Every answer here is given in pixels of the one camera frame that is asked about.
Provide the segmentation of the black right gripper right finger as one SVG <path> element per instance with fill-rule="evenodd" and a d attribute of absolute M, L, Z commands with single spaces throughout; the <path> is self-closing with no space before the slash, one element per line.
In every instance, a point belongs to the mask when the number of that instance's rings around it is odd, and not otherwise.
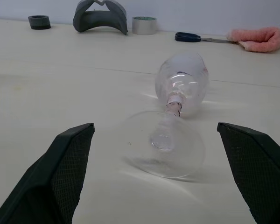
<path fill-rule="evenodd" d="M 280 146 L 248 127 L 217 125 L 234 181 L 257 224 L 280 224 Z"/>

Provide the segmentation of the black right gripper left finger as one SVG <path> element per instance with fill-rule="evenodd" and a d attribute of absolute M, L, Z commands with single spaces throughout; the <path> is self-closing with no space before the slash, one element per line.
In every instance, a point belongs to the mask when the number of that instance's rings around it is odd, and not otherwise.
<path fill-rule="evenodd" d="M 0 207 L 0 224 L 72 224 L 80 201 L 93 123 L 57 135 Z"/>

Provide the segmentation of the clear wine glass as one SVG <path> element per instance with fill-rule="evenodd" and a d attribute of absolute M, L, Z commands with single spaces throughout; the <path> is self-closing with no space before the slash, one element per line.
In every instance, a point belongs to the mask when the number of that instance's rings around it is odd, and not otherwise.
<path fill-rule="evenodd" d="M 122 124 L 125 160 L 147 173 L 183 178 L 203 163 L 205 147 L 187 117 L 197 112 L 206 94 L 209 74 L 198 53 L 167 59 L 155 79 L 162 111 L 139 112 Z"/>

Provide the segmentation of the pink fluffy cloth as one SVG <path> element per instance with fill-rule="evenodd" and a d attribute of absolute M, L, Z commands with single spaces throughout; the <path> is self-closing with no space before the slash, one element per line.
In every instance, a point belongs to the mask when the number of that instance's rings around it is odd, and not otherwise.
<path fill-rule="evenodd" d="M 274 52 L 280 49 L 280 28 L 267 27 L 256 30 L 233 29 L 227 35 L 229 41 L 239 43 L 249 52 Z"/>

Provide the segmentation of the grey curved plastic part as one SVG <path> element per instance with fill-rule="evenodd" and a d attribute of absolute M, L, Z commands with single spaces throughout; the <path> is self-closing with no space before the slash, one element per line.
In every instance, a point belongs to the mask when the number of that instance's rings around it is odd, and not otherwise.
<path fill-rule="evenodd" d="M 93 3 L 106 5 L 108 10 L 88 11 Z M 111 27 L 127 35 L 126 10 L 116 0 L 81 0 L 75 10 L 73 27 L 80 33 L 97 27 Z"/>

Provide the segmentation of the silver tape roll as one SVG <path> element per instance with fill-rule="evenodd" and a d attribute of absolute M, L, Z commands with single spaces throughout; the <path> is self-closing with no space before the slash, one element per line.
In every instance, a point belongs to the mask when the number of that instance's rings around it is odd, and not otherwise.
<path fill-rule="evenodd" d="M 157 19 L 136 16 L 132 19 L 132 33 L 136 35 L 154 35 L 157 32 Z"/>

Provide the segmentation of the dark blue handled scissors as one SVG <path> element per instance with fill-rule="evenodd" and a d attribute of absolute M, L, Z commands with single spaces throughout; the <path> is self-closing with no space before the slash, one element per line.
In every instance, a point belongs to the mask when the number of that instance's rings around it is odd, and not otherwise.
<path fill-rule="evenodd" d="M 214 39 L 214 38 L 202 38 L 197 34 L 177 32 L 175 34 L 175 40 L 178 42 L 215 42 L 215 43 L 228 43 L 228 44 L 237 44 L 237 42 Z"/>

